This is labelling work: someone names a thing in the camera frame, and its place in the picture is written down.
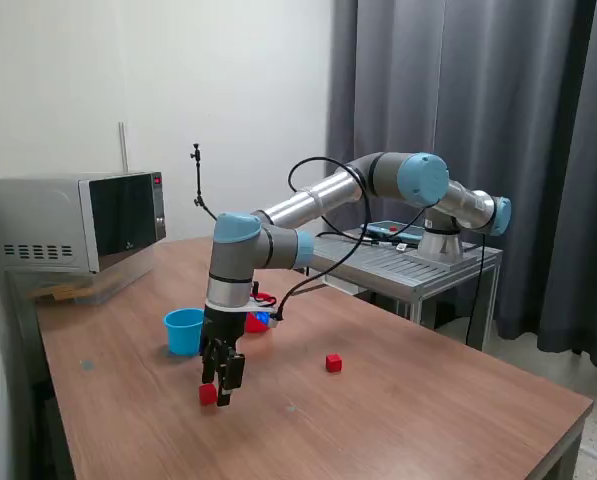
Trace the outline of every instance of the red cube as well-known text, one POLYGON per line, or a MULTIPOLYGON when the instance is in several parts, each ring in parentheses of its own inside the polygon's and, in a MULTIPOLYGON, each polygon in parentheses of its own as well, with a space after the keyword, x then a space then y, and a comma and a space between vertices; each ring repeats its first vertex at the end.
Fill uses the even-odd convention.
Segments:
POLYGON ((206 383, 198 387, 198 398, 201 405, 211 405, 218 400, 218 391, 213 383, 206 383))
POLYGON ((327 355, 325 359, 325 367, 329 373, 337 373, 342 370, 342 358, 337 353, 327 355))

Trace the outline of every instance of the microwave oven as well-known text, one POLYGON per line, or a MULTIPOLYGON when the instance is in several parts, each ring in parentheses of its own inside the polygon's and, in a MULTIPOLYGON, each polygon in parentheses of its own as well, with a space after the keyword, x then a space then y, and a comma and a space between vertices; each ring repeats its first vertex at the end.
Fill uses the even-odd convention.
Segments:
POLYGON ((0 268, 99 273, 165 235, 160 172, 0 178, 0 268))

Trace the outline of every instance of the curtain fold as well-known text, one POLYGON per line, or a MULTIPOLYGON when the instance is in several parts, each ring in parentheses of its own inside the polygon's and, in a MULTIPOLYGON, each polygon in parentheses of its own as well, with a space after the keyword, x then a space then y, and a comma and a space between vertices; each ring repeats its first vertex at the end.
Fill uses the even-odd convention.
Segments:
MULTIPOLYGON (((511 198, 488 241, 505 250, 499 334, 597 363, 596 2, 338 0, 333 58, 328 154, 432 151, 511 198)), ((330 218, 357 226, 361 210, 330 218)), ((372 200, 376 220, 414 211, 372 200)))

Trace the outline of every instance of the tiled floor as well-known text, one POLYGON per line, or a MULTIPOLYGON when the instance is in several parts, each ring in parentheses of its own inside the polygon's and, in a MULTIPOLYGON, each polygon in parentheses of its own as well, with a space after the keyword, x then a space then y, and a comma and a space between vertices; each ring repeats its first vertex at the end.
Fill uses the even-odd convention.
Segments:
MULTIPOLYGON (((438 331, 456 339, 464 339, 466 320, 456 320, 438 331)), ((486 350, 505 362, 593 398, 595 405, 585 424, 582 443, 597 451, 597 367, 589 361, 587 354, 577 356, 571 352, 541 352, 536 348, 536 336, 532 334, 506 341, 494 333, 486 350)), ((597 460, 581 453, 575 478, 597 480, 597 460)))

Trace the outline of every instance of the wooden table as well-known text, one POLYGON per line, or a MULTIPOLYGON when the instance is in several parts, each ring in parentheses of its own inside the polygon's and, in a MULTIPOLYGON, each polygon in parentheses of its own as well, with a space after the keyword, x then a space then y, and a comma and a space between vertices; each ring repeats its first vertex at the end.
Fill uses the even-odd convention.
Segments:
MULTIPOLYGON (((201 408, 201 360, 167 354, 162 318, 203 305, 209 249, 158 245, 104 305, 38 308, 79 480, 572 477, 591 400, 329 287, 243 337, 243 387, 201 408)), ((256 278, 281 296, 304 277, 256 278)))

